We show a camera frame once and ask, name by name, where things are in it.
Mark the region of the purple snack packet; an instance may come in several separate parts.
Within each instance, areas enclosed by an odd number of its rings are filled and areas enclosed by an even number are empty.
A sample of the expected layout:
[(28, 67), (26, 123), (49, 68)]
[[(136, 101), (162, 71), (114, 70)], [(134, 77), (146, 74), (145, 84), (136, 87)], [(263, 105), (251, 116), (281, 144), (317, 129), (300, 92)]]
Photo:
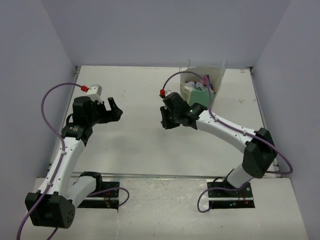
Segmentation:
[(210, 83), (209, 75), (206, 75), (200, 81), (185, 81), (183, 86), (187, 88), (191, 88), (193, 90), (206, 91), (206, 92), (209, 89), (211, 93), (215, 93), (213, 85)]

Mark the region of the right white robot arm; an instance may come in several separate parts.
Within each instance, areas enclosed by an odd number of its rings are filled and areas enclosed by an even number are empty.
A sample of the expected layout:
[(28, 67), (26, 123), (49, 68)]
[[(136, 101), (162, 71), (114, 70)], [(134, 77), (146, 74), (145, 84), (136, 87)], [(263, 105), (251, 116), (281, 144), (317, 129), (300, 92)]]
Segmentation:
[(160, 108), (162, 127), (180, 125), (203, 131), (231, 144), (242, 154), (242, 163), (225, 178), (223, 192), (235, 196), (251, 179), (261, 179), (277, 156), (271, 134), (265, 128), (253, 130), (230, 122), (199, 103), (189, 105), (177, 92), (160, 90), (164, 105)]

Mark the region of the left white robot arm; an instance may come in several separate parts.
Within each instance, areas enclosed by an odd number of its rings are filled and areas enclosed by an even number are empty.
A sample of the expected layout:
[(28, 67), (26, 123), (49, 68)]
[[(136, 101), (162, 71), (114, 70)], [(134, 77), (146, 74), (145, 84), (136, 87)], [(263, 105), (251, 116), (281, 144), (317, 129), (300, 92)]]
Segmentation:
[(84, 151), (93, 127), (120, 120), (123, 111), (109, 97), (110, 109), (104, 102), (88, 96), (74, 99), (73, 112), (61, 131), (62, 143), (57, 156), (37, 192), (28, 193), (25, 205), (34, 226), (68, 229), (74, 221), (76, 208), (86, 197), (99, 196), (104, 184), (99, 172), (83, 172), (73, 186), (69, 186), (75, 165)]

